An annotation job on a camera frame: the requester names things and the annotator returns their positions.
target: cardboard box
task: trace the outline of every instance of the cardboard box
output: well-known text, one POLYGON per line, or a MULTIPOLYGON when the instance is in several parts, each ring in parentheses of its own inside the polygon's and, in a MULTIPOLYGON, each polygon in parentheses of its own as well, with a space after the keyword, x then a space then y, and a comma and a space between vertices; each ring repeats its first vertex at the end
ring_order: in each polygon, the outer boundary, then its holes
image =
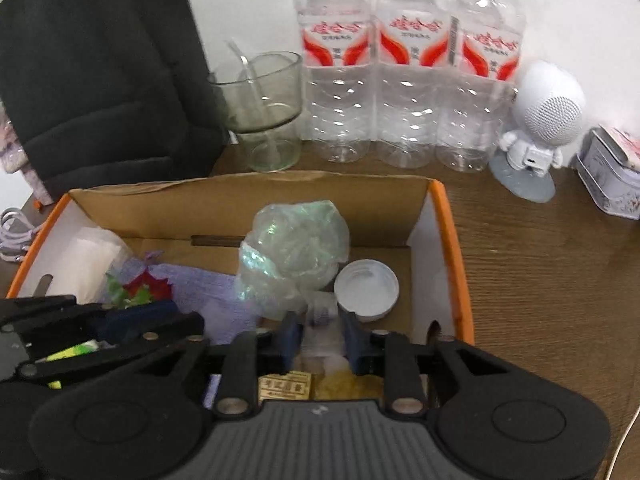
POLYGON ((398 276, 400 297, 368 324, 424 343, 433 321, 442 333, 474 342, 471 307, 444 186, 420 176, 320 171, 230 174, 206 179, 73 190, 56 206, 14 280, 9 297, 30 296, 81 226, 114 231, 137 256, 235 274, 238 248, 195 247, 194 235, 241 238, 271 203, 332 200, 351 232, 351 260, 373 258, 398 276))

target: plastic bottle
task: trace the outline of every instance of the plastic bottle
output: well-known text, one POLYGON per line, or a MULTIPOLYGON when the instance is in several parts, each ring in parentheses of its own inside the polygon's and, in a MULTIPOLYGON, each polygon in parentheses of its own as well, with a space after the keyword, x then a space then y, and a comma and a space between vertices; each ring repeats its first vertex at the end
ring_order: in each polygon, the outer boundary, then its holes
POLYGON ((510 82, 526 25, 518 0, 457 0, 436 156, 448 168, 482 171, 513 101, 510 82))
POLYGON ((296 0, 316 151, 350 162, 369 150, 373 119, 370 0, 296 0))
POLYGON ((399 168, 433 156, 447 64, 449 0, 378 0, 377 151, 399 168))

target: gray ribbed panel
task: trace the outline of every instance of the gray ribbed panel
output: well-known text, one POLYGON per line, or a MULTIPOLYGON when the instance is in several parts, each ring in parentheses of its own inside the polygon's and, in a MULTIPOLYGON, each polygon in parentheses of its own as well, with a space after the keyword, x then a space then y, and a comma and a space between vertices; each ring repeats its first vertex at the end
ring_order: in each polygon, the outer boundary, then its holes
POLYGON ((269 401, 244 422, 219 424, 166 480, 474 480, 451 465, 420 424, 374 402, 269 401))

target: white cord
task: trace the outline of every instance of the white cord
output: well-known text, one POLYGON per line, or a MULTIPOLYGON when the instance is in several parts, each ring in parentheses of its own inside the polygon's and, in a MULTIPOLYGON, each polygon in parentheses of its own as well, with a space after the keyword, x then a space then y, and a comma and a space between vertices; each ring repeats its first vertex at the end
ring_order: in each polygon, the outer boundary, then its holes
POLYGON ((0 260, 11 263, 23 261, 40 229, 42 225, 33 225, 17 207, 5 210, 0 215, 0 260))
POLYGON ((623 433, 622 438, 620 439, 620 442, 618 443, 618 447, 616 448, 616 452, 613 454, 613 458, 611 459, 611 462, 609 463, 609 467, 607 468, 607 474, 605 475, 604 480, 609 480, 611 478, 611 473, 613 473, 613 467, 616 465, 616 460, 618 459, 618 454, 620 453, 620 450, 622 449, 622 445, 625 443, 626 436, 631 431, 631 428, 633 427, 633 425, 634 425, 634 423, 636 421, 636 418, 638 418, 639 414, 640 414, 640 406, 638 406, 638 409, 636 410, 635 415, 631 419, 631 422, 629 423, 629 425, 626 427, 625 433, 623 433))

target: bottle label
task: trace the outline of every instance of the bottle label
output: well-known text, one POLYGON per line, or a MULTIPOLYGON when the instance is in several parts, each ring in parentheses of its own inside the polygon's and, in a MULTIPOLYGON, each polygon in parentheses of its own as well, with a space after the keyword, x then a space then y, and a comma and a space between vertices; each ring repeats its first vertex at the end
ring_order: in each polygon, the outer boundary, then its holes
POLYGON ((368 16, 304 16, 302 41, 307 66, 353 66, 371 61, 368 16))
POLYGON ((460 72, 499 81, 515 75, 522 35, 454 18, 450 36, 449 61, 460 72))
POLYGON ((443 66, 447 63, 449 19, 404 10, 378 16, 378 51, 387 64, 443 66))

